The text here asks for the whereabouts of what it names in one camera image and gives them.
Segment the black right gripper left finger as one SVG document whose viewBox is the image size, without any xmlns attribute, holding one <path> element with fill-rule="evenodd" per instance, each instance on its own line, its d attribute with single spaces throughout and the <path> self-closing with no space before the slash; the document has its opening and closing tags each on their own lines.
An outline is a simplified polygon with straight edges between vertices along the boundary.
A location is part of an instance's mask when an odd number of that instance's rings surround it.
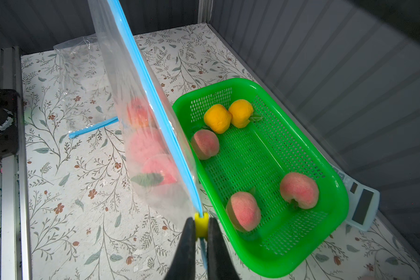
<svg viewBox="0 0 420 280">
<path fill-rule="evenodd" d="M 196 224 L 187 218 L 165 280 L 194 280 L 196 277 Z"/>
</svg>

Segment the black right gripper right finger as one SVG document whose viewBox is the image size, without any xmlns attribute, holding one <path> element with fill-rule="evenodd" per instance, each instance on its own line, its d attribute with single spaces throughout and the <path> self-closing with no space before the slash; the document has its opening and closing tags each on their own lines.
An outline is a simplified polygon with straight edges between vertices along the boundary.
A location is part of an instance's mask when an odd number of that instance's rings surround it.
<svg viewBox="0 0 420 280">
<path fill-rule="evenodd" d="M 207 242 L 208 279 L 240 280 L 215 218 L 209 219 Z"/>
</svg>

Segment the clear zip-top bag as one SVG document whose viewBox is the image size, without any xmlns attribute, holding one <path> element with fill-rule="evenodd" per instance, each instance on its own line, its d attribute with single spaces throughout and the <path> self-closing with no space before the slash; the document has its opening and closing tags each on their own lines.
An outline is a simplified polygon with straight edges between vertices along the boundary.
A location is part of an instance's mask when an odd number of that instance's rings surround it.
<svg viewBox="0 0 420 280">
<path fill-rule="evenodd" d="M 119 1 L 90 1 L 128 177 L 139 198 L 182 228 L 203 213 L 189 140 L 132 35 Z"/>
<path fill-rule="evenodd" d="M 112 89 L 96 35 L 54 46 L 59 57 L 62 112 L 75 138 L 118 122 Z"/>
</svg>

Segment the pink peach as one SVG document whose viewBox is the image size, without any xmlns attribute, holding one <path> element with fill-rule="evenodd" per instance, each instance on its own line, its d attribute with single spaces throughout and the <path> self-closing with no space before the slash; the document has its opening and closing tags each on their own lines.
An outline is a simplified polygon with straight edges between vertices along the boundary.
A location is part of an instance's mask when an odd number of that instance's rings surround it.
<svg viewBox="0 0 420 280">
<path fill-rule="evenodd" d="M 294 201 L 301 209 L 308 210 L 317 205 L 320 191 L 312 178 L 293 172 L 282 179 L 280 194 L 286 202 Z"/>
<path fill-rule="evenodd" d="M 240 191 L 232 195 L 226 205 L 226 213 L 238 231 L 250 232 L 261 221 L 260 208 L 252 194 Z"/>
<path fill-rule="evenodd" d="M 142 173 L 158 173 L 163 180 L 160 185 L 178 182 L 179 172 L 173 157 L 169 154 L 159 154 L 149 158 L 141 169 Z"/>
<path fill-rule="evenodd" d="M 207 129 L 201 129 L 193 135 L 191 146 L 199 160 L 207 160 L 216 156 L 220 148 L 216 134 Z"/>
<path fill-rule="evenodd" d="M 149 158 L 165 153 L 166 147 L 160 130 L 152 127 L 144 127 L 136 130 L 129 138 L 126 157 L 128 161 L 141 165 Z"/>
</svg>

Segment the red yellow peach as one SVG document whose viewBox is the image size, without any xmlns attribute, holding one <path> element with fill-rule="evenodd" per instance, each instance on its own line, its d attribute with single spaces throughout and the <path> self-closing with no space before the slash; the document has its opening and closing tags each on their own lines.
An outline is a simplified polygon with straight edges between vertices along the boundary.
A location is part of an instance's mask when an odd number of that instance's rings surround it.
<svg viewBox="0 0 420 280">
<path fill-rule="evenodd" d="M 133 128 L 151 127 L 154 125 L 154 117 L 150 105 L 146 100 L 134 98 L 127 105 L 128 123 Z"/>
</svg>

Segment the green plastic basket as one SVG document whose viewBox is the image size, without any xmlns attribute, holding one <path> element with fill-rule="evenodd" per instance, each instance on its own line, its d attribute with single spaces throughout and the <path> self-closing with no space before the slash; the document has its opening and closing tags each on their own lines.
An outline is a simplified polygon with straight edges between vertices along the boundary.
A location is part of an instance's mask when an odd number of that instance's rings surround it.
<svg viewBox="0 0 420 280">
<path fill-rule="evenodd" d="M 186 93 L 173 110 L 186 136 L 204 126 L 213 105 L 230 106 L 244 99 L 260 115 L 245 128 L 229 128 L 219 135 L 220 151 L 197 161 L 197 173 L 222 227 L 240 261 L 268 278 L 290 274 L 307 258 L 317 264 L 339 261 L 344 251 L 330 243 L 317 248 L 343 223 L 349 202 L 343 182 L 323 155 L 271 96 L 258 84 L 234 78 Z M 301 210 L 280 195 L 280 182 L 291 172 L 312 178 L 320 196 L 317 205 Z M 226 204 L 238 191 L 253 190 L 261 221 L 251 232 L 236 230 Z"/>
</svg>

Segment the light blue calculator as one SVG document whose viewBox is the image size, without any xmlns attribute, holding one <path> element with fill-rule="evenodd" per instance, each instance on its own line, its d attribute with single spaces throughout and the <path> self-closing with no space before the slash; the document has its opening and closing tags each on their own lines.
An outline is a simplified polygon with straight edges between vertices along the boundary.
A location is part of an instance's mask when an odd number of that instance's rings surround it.
<svg viewBox="0 0 420 280">
<path fill-rule="evenodd" d="M 347 190 L 349 210 L 346 223 L 366 232 L 376 218 L 380 203 L 380 192 L 356 181 L 341 169 L 332 165 Z"/>
</svg>

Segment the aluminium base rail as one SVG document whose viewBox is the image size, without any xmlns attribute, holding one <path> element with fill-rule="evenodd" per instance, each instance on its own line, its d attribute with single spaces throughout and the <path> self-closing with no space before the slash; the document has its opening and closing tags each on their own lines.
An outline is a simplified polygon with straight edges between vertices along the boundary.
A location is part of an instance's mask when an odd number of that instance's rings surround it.
<svg viewBox="0 0 420 280">
<path fill-rule="evenodd" d="M 0 280 L 31 278 L 21 50 L 0 49 Z"/>
</svg>

